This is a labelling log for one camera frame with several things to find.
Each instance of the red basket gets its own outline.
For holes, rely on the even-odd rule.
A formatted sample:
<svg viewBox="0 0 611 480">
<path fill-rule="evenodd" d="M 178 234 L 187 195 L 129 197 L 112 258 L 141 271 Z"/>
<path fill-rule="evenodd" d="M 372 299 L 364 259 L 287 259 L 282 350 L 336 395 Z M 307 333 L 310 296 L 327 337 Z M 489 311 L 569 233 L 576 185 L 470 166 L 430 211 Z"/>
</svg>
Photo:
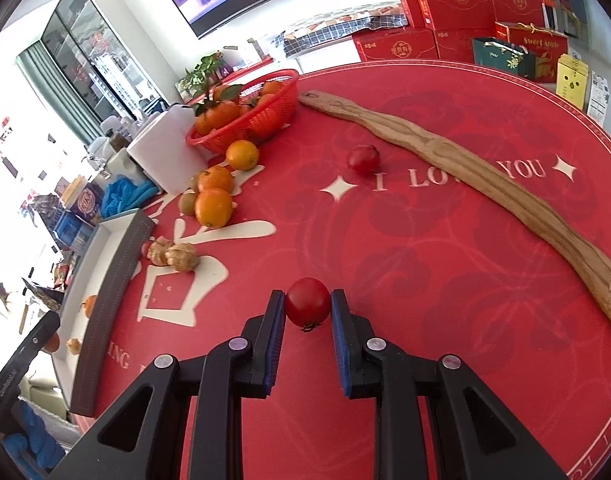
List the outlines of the red basket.
<svg viewBox="0 0 611 480">
<path fill-rule="evenodd" d="M 240 90 L 241 100 L 256 97 L 266 81 L 281 81 L 284 85 L 274 94 L 274 99 L 252 108 L 242 117 L 219 130 L 213 130 L 206 136 L 200 137 L 192 125 L 186 135 L 186 144 L 205 148 L 221 155 L 225 154 L 227 148 L 235 140 L 251 140 L 258 146 L 279 131 L 294 115 L 299 102 L 299 94 L 296 89 L 298 78 L 299 73 L 296 70 L 285 69 L 246 83 Z"/>
</svg>

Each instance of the curtain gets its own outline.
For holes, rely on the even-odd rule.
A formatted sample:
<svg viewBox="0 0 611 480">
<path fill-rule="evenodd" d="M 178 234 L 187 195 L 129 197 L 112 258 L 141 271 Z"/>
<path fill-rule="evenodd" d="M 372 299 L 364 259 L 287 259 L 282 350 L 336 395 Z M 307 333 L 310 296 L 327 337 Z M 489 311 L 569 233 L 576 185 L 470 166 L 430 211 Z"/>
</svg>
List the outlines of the curtain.
<svg viewBox="0 0 611 480">
<path fill-rule="evenodd" d="M 42 42 L 26 48 L 17 61 L 28 81 L 86 147 L 101 136 L 99 118 L 72 88 Z"/>
</svg>

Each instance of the blue cloth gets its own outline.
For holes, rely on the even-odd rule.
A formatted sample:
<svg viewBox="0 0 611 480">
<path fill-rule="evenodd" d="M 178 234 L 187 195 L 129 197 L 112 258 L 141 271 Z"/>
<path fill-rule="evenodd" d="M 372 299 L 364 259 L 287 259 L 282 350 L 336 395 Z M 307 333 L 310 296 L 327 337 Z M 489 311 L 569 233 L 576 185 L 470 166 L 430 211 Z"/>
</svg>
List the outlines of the blue cloth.
<svg viewBox="0 0 611 480">
<path fill-rule="evenodd" d="M 134 209 L 158 192 L 159 189 L 149 180 L 137 187 L 127 176 L 122 176 L 106 189 L 101 203 L 101 216 L 109 218 Z"/>
<path fill-rule="evenodd" d="M 58 442 L 47 433 L 43 419 L 25 402 L 22 400 L 19 402 L 27 436 L 20 433 L 8 435 L 3 439 L 3 447 L 27 478 L 41 480 L 42 476 L 26 460 L 29 451 L 36 457 L 36 464 L 41 469 L 53 469 L 65 456 L 65 452 Z"/>
</svg>

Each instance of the green paper bag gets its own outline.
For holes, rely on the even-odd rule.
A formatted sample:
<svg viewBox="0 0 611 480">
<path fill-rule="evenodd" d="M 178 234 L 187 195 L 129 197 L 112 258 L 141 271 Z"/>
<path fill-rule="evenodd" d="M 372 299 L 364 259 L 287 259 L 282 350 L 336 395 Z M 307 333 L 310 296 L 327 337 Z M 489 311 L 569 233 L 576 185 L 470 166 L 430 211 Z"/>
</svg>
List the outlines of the green paper bag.
<svg viewBox="0 0 611 480">
<path fill-rule="evenodd" d="M 530 81 L 535 80 L 537 59 L 524 46 L 518 46 L 497 38 L 474 38 L 472 40 L 474 62 L 503 72 L 509 72 Z"/>
</svg>

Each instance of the red gift box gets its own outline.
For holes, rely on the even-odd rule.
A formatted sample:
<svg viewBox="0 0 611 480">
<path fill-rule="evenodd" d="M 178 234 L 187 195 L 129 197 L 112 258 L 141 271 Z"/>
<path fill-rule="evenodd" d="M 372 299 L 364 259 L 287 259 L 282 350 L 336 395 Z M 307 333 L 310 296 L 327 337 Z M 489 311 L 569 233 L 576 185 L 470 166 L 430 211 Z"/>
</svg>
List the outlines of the red gift box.
<svg viewBox="0 0 611 480">
<path fill-rule="evenodd" d="M 492 0 L 497 22 L 545 26 L 543 0 Z"/>
<path fill-rule="evenodd" d="M 361 61 L 439 59 L 434 35 L 427 28 L 380 28 L 357 32 L 352 39 Z"/>
<path fill-rule="evenodd" d="M 537 83 L 556 83 L 559 58 L 568 53 L 568 37 L 555 30 L 522 23 L 496 23 L 496 37 L 525 46 L 537 56 Z"/>
<path fill-rule="evenodd" d="M 423 13 L 418 0 L 401 0 L 401 7 L 410 27 L 425 27 Z"/>
<path fill-rule="evenodd" d="M 491 28 L 459 28 L 457 30 L 435 30 L 439 59 L 459 63 L 474 63 L 472 40 L 489 38 L 493 35 Z"/>
<path fill-rule="evenodd" d="M 491 28 L 492 0 L 418 0 L 425 26 L 432 30 Z"/>
</svg>

